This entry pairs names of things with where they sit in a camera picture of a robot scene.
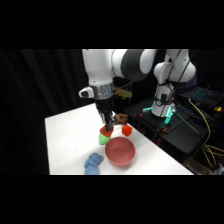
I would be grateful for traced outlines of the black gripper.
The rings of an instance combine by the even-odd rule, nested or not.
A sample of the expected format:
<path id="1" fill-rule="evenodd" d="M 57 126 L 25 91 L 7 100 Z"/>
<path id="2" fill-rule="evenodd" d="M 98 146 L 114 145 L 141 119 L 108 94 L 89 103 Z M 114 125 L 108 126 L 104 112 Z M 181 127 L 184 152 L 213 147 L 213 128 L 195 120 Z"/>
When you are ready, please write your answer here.
<path id="1" fill-rule="evenodd" d="M 96 108 L 99 112 L 99 115 L 102 119 L 102 123 L 106 126 L 107 131 L 112 130 L 112 126 L 116 123 L 116 119 L 113 114 L 110 114 L 108 118 L 108 123 L 106 120 L 105 114 L 109 114 L 113 110 L 113 98 L 103 99 L 103 100 L 96 100 L 95 101 Z"/>

